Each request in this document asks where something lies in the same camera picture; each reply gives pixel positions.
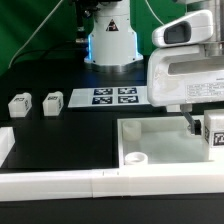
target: white box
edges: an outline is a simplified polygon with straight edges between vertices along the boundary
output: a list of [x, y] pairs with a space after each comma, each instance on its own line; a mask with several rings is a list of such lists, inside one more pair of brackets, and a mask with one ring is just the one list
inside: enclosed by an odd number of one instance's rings
[[49, 93], [43, 102], [44, 116], [58, 116], [63, 105], [61, 92]]
[[32, 107], [29, 93], [17, 94], [8, 104], [10, 117], [25, 117]]
[[[193, 118], [204, 122], [203, 116]], [[134, 121], [141, 123], [141, 137], [130, 141], [124, 135], [124, 124]], [[119, 166], [127, 165], [125, 158], [131, 153], [145, 154], [148, 165], [207, 162], [208, 151], [204, 148], [203, 136], [191, 135], [188, 125], [184, 116], [119, 119]], [[141, 157], [134, 158], [134, 164], [146, 160], [144, 155]]]
[[224, 110], [207, 110], [204, 113], [204, 139], [209, 159], [224, 160]]

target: small white cube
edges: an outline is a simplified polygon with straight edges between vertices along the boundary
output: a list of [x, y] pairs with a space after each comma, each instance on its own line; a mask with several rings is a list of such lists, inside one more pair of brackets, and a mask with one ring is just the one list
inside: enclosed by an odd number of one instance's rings
[[204, 113], [204, 139], [210, 160], [224, 160], [224, 110]]
[[43, 102], [44, 116], [58, 116], [63, 106], [61, 92], [49, 93]]
[[29, 93], [17, 94], [8, 104], [10, 117], [25, 117], [32, 107]]

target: black table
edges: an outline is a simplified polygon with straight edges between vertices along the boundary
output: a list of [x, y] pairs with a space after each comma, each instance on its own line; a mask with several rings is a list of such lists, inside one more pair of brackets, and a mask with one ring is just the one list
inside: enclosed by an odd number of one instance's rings
[[[74, 88], [146, 85], [146, 66], [123, 74], [86, 70], [82, 59], [25, 61], [0, 77], [0, 127], [13, 127], [16, 144], [0, 173], [118, 167], [119, 118], [173, 116], [151, 105], [68, 108]], [[64, 94], [59, 117], [44, 117], [49, 92]], [[33, 107], [11, 119], [8, 103], [29, 92]], [[200, 104], [193, 114], [223, 108]], [[165, 195], [0, 203], [1, 223], [223, 223], [224, 194]]]

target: white robot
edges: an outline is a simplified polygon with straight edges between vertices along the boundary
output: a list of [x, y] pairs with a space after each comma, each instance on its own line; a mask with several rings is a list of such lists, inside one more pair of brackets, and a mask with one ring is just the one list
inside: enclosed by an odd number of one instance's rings
[[188, 114], [192, 104], [224, 100], [224, 1], [173, 1], [186, 4], [187, 12], [153, 32], [159, 49], [148, 64], [148, 100], [153, 106], [181, 105], [195, 124]]
[[93, 14], [94, 28], [88, 38], [88, 68], [100, 72], [125, 72], [141, 63], [137, 35], [130, 25], [130, 0], [80, 0], [82, 14]]

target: green screen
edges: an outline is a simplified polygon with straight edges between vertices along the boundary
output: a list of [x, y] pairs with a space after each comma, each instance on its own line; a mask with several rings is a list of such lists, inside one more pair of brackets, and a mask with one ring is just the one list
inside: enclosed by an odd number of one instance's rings
[[[184, 7], [174, 4], [171, 0], [148, 1], [164, 23], [184, 15]], [[0, 75], [7, 70], [14, 53], [27, 41], [58, 2], [59, 0], [1, 0]], [[85, 25], [90, 32], [92, 21], [85, 21]], [[138, 34], [139, 52], [143, 55], [151, 54], [155, 49], [151, 34], [160, 24], [152, 16], [144, 0], [131, 0], [131, 25]], [[75, 8], [69, 6], [68, 1], [64, 0], [24, 51], [47, 49], [57, 43], [74, 40], [75, 35]], [[40, 55], [30, 54], [20, 58], [20, 61], [35, 59], [37, 56]]]

